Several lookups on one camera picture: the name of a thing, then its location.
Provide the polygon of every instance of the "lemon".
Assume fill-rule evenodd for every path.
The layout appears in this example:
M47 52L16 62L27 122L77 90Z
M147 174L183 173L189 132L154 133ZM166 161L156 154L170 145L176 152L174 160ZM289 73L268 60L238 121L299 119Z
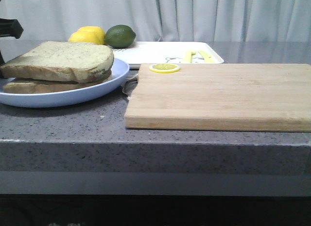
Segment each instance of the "lemon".
M157 73L173 73L180 70L180 66L174 63L158 63L149 66L149 69Z
M99 26L84 26L78 29L78 32L93 32L96 34L100 43L104 44L105 31Z
M68 41L70 42L90 42L101 45L100 40L97 38L96 34L93 32L75 32L71 34Z
M135 37L136 33L131 27L119 24L107 30L104 42L112 48L122 49L129 47L134 42Z

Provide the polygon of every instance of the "gray countertop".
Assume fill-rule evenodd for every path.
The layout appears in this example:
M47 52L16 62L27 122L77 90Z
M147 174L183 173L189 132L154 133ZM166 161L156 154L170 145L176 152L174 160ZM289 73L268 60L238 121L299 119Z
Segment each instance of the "gray countertop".
M8 61L40 42L0 49ZM311 43L208 44L228 63L311 63ZM121 88L65 107L0 104L0 193L311 195L311 133L126 129L126 106Z

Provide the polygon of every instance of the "curtain fold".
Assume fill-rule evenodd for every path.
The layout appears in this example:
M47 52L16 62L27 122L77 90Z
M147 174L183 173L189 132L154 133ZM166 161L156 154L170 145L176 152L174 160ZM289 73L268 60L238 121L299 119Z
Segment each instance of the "curtain fold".
M0 18L30 40L126 24L137 41L311 41L311 0L2 0Z

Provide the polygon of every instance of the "blue plate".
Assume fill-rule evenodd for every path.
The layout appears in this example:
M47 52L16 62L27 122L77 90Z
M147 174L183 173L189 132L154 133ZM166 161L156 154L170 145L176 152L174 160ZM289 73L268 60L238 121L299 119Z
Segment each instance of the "blue plate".
M91 87L42 94L4 93L3 86L14 78L0 79L0 103L18 107L43 108L78 104L104 96L125 82L130 70L129 64L115 58L112 65L112 79Z

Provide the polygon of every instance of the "stack of bread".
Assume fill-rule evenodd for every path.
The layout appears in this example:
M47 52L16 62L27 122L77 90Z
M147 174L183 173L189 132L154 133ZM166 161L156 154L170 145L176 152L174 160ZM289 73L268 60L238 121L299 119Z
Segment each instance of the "stack of bread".
M7 93L48 93L79 89L111 79L113 51L87 42L46 41L0 66Z

